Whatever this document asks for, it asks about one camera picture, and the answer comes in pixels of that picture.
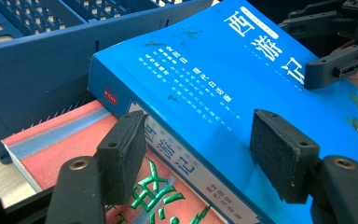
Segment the book cover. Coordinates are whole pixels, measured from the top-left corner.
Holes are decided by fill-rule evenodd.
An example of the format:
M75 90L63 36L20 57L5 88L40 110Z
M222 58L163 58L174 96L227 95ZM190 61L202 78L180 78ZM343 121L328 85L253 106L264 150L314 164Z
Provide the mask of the book cover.
M3 140L36 192L55 185L60 167L92 156L117 122L98 101ZM105 208L107 223L227 223L151 150L146 151L129 204Z
M311 223L311 199L282 202L249 144L258 108L313 139L321 158L358 161L358 89L306 90L316 59L246 1L227 0L96 53L89 90L117 116L148 113L150 148L190 185L202 179L193 188L229 221Z

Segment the blue book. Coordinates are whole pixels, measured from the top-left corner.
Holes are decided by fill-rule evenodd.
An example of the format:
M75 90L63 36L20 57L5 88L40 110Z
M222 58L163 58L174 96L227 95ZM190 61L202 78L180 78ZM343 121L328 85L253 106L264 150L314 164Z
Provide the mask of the blue book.
M317 57L246 1L224 1L92 58L89 90L115 115L143 109L148 145L232 223L311 223L249 152L255 109L358 161L358 89L304 88Z

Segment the blue crate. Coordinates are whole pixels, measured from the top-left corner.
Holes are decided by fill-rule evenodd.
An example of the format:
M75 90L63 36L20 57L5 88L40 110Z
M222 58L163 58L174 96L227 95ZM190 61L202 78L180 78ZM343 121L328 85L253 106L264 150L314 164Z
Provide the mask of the blue crate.
M0 36L10 39L0 42L0 141L94 100L87 83L96 51L212 2L0 0ZM0 161L11 162L1 142Z

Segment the pink book cover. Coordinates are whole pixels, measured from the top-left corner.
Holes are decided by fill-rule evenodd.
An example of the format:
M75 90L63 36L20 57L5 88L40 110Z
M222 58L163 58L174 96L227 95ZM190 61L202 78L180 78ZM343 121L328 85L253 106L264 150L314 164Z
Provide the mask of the pink book cover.
M55 185L60 167L92 156L117 118L93 101L3 140L14 164L36 191ZM151 150L129 204L106 207L107 223L226 223Z

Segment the red logo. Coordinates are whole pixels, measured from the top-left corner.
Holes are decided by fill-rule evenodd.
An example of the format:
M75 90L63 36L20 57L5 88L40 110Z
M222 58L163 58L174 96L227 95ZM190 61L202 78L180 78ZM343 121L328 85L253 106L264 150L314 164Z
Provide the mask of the red logo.
M108 89L105 89L103 95L110 103L112 103L112 105L117 106L117 97L112 94L112 92L110 92Z

